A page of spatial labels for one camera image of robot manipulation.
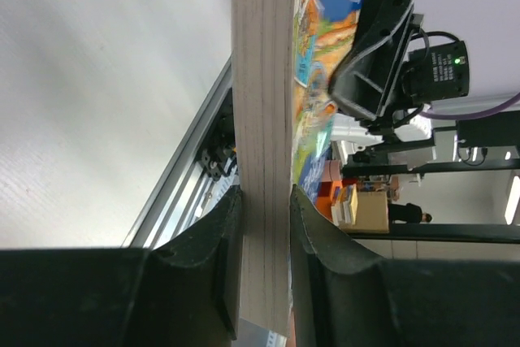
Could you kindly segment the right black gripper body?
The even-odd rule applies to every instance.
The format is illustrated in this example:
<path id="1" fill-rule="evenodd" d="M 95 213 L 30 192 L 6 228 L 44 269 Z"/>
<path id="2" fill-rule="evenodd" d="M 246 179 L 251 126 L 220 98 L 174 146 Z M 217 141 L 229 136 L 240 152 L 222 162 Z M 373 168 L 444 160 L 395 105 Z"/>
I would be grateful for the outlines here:
<path id="1" fill-rule="evenodd" d="M 425 31 L 413 22 L 406 42 L 423 41 L 424 47 L 406 51 L 407 60 L 397 73 L 395 87 L 379 128 L 401 128 L 423 117 L 456 120 L 456 115 L 436 113 L 434 102 L 464 98 L 470 92 L 470 62 L 466 43 L 445 31 Z"/>

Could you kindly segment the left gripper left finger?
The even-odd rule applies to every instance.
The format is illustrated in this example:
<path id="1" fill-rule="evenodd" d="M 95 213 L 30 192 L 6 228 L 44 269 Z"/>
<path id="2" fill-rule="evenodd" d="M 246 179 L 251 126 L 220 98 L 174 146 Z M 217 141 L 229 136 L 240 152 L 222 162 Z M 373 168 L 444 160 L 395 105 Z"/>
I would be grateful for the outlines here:
<path id="1" fill-rule="evenodd" d="M 229 346 L 239 319 L 241 190 L 157 249 L 1 253 L 4 346 Z"/>

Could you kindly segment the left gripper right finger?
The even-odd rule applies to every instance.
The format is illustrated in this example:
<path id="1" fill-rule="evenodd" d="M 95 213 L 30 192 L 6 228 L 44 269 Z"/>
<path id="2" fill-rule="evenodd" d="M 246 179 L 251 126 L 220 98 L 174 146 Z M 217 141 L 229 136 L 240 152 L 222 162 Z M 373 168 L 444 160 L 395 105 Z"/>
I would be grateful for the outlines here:
<path id="1" fill-rule="evenodd" d="M 290 198 L 300 346 L 516 346 L 517 262 L 387 259 Z"/>

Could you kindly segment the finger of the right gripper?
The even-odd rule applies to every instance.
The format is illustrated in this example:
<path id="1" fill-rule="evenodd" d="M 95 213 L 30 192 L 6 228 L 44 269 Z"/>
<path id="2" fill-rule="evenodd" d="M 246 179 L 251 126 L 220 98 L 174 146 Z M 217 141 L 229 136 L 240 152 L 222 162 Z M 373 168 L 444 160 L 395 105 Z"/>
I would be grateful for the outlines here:
<path id="1" fill-rule="evenodd" d="M 357 119 L 384 116 L 410 43 L 414 0 L 363 0 L 353 47 L 331 74 L 330 98 Z"/>

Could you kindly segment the blue treehouse book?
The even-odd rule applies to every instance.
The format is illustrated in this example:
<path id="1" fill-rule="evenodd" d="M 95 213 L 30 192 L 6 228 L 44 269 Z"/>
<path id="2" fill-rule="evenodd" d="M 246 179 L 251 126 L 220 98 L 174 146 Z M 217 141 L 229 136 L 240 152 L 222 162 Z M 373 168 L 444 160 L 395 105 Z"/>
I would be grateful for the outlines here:
<path id="1" fill-rule="evenodd" d="M 291 318 L 290 195 L 313 196 L 362 0 L 232 0 L 233 112 L 244 244 L 240 316 L 282 336 Z"/>

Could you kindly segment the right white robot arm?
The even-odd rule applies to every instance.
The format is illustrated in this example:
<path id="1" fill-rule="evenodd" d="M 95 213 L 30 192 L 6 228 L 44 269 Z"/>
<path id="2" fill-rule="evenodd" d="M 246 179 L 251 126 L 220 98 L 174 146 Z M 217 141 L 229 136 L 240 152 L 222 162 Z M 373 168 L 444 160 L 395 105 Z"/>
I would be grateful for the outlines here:
<path id="1" fill-rule="evenodd" d="M 360 163 L 380 153 L 431 148 L 433 128 L 424 113 L 469 89 L 463 40 L 425 31 L 414 0 L 364 0 L 353 48 L 328 83 L 340 110 L 333 137 L 348 142 Z"/>

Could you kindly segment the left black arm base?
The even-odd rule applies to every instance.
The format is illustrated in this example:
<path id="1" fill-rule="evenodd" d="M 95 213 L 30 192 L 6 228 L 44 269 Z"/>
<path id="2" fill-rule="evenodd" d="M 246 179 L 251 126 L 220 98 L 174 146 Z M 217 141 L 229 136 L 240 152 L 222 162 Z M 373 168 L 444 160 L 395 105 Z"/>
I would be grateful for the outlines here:
<path id="1" fill-rule="evenodd" d="M 228 177 L 236 163 L 236 143 L 233 116 L 232 90 L 229 89 L 199 150 L 205 173 L 214 181 Z"/>

